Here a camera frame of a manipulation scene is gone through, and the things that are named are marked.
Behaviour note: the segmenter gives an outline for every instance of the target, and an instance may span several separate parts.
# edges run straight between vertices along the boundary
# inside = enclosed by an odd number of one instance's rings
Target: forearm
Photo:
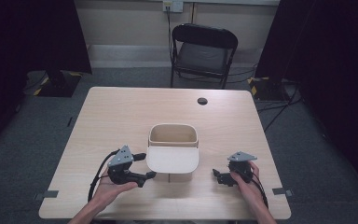
[[[104,208],[99,203],[91,200],[69,222],[70,224],[89,224]]]
[[[258,224],[276,224],[274,217],[269,212],[269,209],[264,205],[264,203],[254,203],[252,204],[252,212],[257,220]]]

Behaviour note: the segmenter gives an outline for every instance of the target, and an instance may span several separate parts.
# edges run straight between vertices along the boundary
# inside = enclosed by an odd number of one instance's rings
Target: wooden table
[[[204,97],[207,105],[199,105]],[[150,129],[159,123],[194,126],[199,136],[200,163],[190,181],[156,178],[143,188],[120,194],[97,218],[101,219],[252,219],[237,189],[217,184],[212,169],[228,172],[227,157],[237,151],[257,156],[260,179],[269,210],[276,219],[291,211],[264,135],[255,104],[248,91],[94,87],[90,89],[62,154],[45,198],[42,218],[71,218],[87,203],[90,183],[103,159],[128,145],[133,154],[146,152]],[[130,170],[145,174],[146,160]]]

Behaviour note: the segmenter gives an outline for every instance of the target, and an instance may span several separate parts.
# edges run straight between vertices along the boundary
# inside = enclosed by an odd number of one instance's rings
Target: human hand
[[[237,181],[238,189],[241,192],[243,199],[249,204],[249,208],[251,213],[257,219],[259,224],[266,223],[272,224],[276,223],[275,219],[273,218],[272,214],[269,212],[269,209],[266,207],[263,201],[263,196],[261,195],[260,189],[257,187],[256,183],[260,185],[259,182],[259,169],[258,167],[252,162],[249,161],[251,165],[251,169],[254,173],[253,180],[248,184],[243,181],[242,177],[235,173],[230,172],[231,177]]]
[[[259,183],[259,180],[257,178],[255,178],[255,175],[257,177],[259,177],[259,169],[258,167],[252,162],[249,161],[250,165],[251,165],[251,169],[252,172],[254,173],[253,175],[253,180]],[[241,176],[235,172],[230,172],[231,177],[237,181],[238,183],[238,187],[239,190],[242,194],[243,199],[248,203],[248,204],[254,204],[254,203],[259,203],[260,201],[263,202],[263,197],[261,195],[261,192],[259,190],[259,188],[257,187],[257,185],[251,181],[250,183],[245,183],[245,181],[243,181],[243,179],[241,178]]]
[[[122,185],[113,183],[108,176],[107,170],[108,168],[106,168],[101,175],[98,188],[95,190],[95,194],[91,199],[94,203],[101,206],[102,210],[104,210],[107,205],[112,203],[118,194],[138,187],[138,184],[135,182],[129,182]]]
[[[138,187],[135,182],[123,185],[113,183],[107,173],[107,168],[101,175],[100,183],[92,199],[69,221],[73,224],[88,224],[92,219],[109,205],[118,194]]]

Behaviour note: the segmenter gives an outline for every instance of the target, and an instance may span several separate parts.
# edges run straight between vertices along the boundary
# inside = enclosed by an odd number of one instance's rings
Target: gray carpet
[[[236,74],[251,68],[233,68]],[[252,73],[232,76],[227,89],[249,90]],[[43,73],[29,75],[30,85]],[[176,77],[175,88],[219,89]],[[77,85],[72,98],[35,97],[34,88],[0,133],[0,223],[66,223],[38,216],[41,201],[34,196],[48,189],[88,90],[93,86],[168,88],[170,68],[94,69]],[[294,92],[294,86],[288,86]],[[283,103],[255,102],[258,109]],[[259,113],[264,127],[280,109]],[[268,143],[288,197],[292,216],[280,223],[358,223],[358,175],[326,139],[320,122],[304,102],[288,106],[266,131]]]

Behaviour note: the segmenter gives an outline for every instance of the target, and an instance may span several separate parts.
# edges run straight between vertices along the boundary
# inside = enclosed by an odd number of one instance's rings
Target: wall outlet
[[[167,8],[173,12],[172,1],[162,1],[162,11],[168,11]]]
[[[167,11],[167,8],[170,12],[183,12],[183,2],[182,1],[163,1],[162,2],[162,11]]]

